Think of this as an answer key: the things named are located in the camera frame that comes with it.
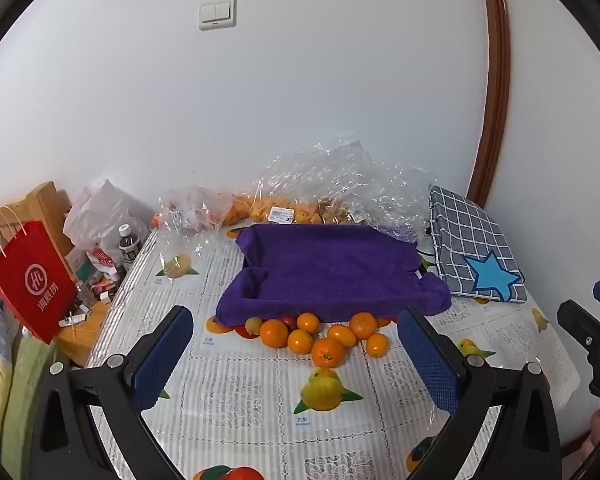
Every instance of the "plastic bag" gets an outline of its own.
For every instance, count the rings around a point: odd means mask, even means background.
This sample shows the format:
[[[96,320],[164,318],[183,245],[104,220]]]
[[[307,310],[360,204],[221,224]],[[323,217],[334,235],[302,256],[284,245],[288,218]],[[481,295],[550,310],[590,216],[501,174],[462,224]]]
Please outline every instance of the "plastic bag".
[[[170,189],[158,202],[157,244],[162,273],[171,281],[197,274],[203,249],[221,226],[234,195],[206,187]]]
[[[128,198],[109,180],[97,180],[86,186],[69,211],[62,232],[72,244],[86,251],[101,272],[115,272],[123,264],[119,227],[129,224],[140,240],[149,236],[149,229],[129,214]]]
[[[240,218],[267,221],[273,207],[293,211],[294,223],[367,224],[398,240],[415,242],[429,217],[436,182],[420,168],[375,163],[358,140],[333,149],[279,156],[244,195],[236,197],[225,224]]]

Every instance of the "wooden headboard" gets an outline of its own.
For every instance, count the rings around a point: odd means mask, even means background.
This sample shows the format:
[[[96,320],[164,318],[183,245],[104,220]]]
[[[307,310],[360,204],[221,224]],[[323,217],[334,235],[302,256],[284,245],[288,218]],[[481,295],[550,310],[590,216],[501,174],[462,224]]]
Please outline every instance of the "wooden headboard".
[[[69,274],[73,275],[64,256],[74,248],[71,240],[62,232],[64,214],[69,211],[68,199],[56,191],[53,182],[40,184],[36,189],[27,193],[27,196],[17,202],[6,204],[20,218],[22,223],[30,220],[42,220],[46,231],[56,251],[62,256],[62,262]],[[20,222],[7,208],[0,209],[0,245],[4,245],[13,238],[13,233],[20,229]]]

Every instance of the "gray plaid bag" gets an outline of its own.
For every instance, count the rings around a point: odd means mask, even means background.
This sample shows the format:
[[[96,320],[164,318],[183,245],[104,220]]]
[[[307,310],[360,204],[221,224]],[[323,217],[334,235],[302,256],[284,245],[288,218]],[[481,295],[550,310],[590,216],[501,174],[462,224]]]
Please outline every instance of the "gray plaid bag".
[[[526,301],[522,273],[500,226],[456,193],[434,186],[429,196],[438,273],[455,296]]]

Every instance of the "light switch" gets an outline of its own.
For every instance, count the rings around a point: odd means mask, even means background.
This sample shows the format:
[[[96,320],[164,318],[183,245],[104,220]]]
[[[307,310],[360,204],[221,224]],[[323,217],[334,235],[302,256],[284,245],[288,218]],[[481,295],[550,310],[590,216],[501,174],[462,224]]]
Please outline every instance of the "light switch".
[[[234,25],[235,0],[215,0],[200,4],[198,9],[198,27],[200,30],[233,27]]]
[[[200,9],[200,21],[203,23],[212,22],[216,18],[215,5],[203,5]]]
[[[228,19],[229,19],[229,2],[222,2],[221,4],[216,4],[216,20],[228,20]]]

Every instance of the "hand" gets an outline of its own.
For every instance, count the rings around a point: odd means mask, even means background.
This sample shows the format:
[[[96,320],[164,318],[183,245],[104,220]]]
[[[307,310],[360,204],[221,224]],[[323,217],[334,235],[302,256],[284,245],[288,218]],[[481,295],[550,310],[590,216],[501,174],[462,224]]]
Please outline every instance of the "hand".
[[[600,409],[591,415],[591,433],[580,448],[580,459],[584,462],[600,442]]]

